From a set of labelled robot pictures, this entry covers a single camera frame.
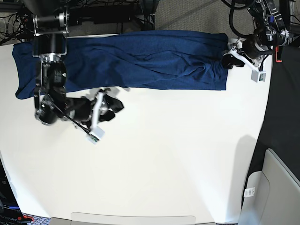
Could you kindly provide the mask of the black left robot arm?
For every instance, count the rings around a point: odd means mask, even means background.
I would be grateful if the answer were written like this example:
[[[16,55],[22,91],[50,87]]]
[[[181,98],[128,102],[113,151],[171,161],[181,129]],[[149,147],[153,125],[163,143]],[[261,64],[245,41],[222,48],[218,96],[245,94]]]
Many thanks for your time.
[[[253,71],[262,72],[264,62],[276,49],[287,43],[289,31],[272,0],[232,0],[222,1],[229,7],[229,26],[238,37],[235,43],[228,45],[222,65],[226,69],[248,64]],[[252,34],[242,34],[233,24],[235,11],[247,10],[253,18],[255,29]]]

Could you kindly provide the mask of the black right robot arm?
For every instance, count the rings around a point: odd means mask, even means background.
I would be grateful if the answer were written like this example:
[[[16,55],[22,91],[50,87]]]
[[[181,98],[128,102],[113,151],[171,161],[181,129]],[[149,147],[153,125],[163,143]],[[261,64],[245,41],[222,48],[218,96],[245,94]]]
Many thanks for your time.
[[[45,125],[70,120],[89,134],[98,123],[110,121],[124,106],[121,101],[99,89],[92,100],[66,96],[68,4],[60,0],[25,0],[33,13],[33,56],[39,58],[36,85],[33,91],[35,117]]]

